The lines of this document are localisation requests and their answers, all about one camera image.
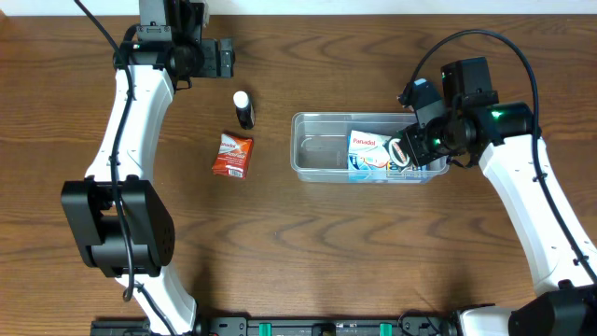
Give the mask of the green round tin box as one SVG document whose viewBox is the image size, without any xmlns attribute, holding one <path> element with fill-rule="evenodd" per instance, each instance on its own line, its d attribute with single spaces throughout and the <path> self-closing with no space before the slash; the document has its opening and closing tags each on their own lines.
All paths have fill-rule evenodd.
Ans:
<svg viewBox="0 0 597 336">
<path fill-rule="evenodd" d="M 411 160 L 400 147 L 400 138 L 394 137 L 388 141 L 387 148 L 390 159 L 394 165 L 404 170 L 411 165 Z"/>
</svg>

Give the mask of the white blue Panadol box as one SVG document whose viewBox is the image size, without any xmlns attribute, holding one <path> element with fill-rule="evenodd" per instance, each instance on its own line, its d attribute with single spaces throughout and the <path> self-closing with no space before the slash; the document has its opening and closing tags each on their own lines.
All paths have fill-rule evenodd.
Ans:
<svg viewBox="0 0 597 336">
<path fill-rule="evenodd" d="M 376 133 L 351 131 L 348 139 L 348 161 L 350 171 L 387 170 L 390 155 L 387 143 L 390 136 Z"/>
</svg>

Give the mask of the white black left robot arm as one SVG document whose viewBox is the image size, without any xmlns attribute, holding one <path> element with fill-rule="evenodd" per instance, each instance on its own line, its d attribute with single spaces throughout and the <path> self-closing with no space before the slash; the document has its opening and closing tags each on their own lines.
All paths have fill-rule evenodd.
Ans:
<svg viewBox="0 0 597 336">
<path fill-rule="evenodd" d="M 230 39 L 206 39 L 204 1 L 143 1 L 114 42 L 116 93 L 100 148 L 83 178 L 62 187 L 62 209 L 83 262 L 117 280 L 146 322 L 135 335 L 204 335 L 195 299 L 173 264 L 174 222 L 153 186 L 165 115 L 196 78 L 230 78 Z"/>
</svg>

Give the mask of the red Panadol box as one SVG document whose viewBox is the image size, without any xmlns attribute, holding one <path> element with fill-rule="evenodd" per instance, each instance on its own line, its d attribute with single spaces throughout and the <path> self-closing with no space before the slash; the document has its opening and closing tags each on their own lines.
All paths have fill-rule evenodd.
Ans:
<svg viewBox="0 0 597 336">
<path fill-rule="evenodd" d="M 245 179 L 253 146 L 252 138 L 222 133 L 212 172 L 215 175 Z"/>
</svg>

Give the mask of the blue Cool Fever box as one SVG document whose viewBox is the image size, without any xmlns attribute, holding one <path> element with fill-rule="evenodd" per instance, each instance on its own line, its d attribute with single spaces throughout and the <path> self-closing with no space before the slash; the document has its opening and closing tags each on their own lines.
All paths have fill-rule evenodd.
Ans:
<svg viewBox="0 0 597 336">
<path fill-rule="evenodd" d="M 381 158 L 377 160 L 373 157 L 362 157 L 356 154 L 348 156 L 347 168 L 349 180 L 384 182 L 384 183 L 402 183 L 407 181 L 420 182 L 423 180 L 421 172 L 429 170 L 429 166 L 418 167 L 407 161 L 406 166 L 400 166 L 390 158 Z"/>
</svg>

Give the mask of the clear plastic container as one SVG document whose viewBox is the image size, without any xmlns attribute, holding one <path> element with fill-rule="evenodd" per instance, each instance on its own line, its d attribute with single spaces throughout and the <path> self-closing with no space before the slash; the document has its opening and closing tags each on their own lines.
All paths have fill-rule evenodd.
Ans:
<svg viewBox="0 0 597 336">
<path fill-rule="evenodd" d="M 351 131 L 401 139 L 403 130 L 414 123 L 417 119 L 412 113 L 297 113 L 292 119 L 291 165 L 298 178 L 307 182 L 374 183 L 349 180 L 347 161 Z M 449 171 L 444 158 L 427 165 L 429 170 L 421 172 L 422 181 L 402 183 L 425 183 Z"/>
</svg>

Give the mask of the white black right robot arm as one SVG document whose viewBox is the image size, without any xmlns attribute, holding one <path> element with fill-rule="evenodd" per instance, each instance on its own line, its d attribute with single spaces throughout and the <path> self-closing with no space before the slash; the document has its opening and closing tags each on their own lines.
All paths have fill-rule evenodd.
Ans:
<svg viewBox="0 0 597 336">
<path fill-rule="evenodd" d="M 524 102 L 501 104 L 488 64 L 475 58 L 441 69 L 442 91 L 417 79 L 399 102 L 416 115 L 399 142 L 417 166 L 468 154 L 491 182 L 521 242 L 535 299 L 519 309 L 466 308 L 448 328 L 459 335 L 593 335 L 596 247 L 580 225 L 533 136 Z"/>
</svg>

